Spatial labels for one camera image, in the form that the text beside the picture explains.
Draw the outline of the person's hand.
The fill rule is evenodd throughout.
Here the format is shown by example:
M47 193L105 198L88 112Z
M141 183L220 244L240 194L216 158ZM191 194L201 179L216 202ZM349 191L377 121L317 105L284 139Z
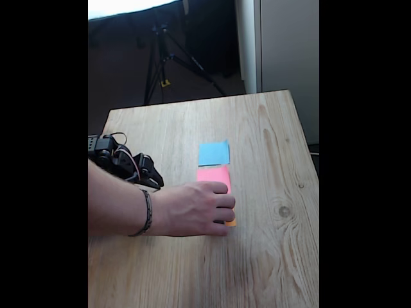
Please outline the person's hand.
M221 182L191 182L151 195L152 224L146 235L190 237L226 236L223 222L235 218L235 197Z

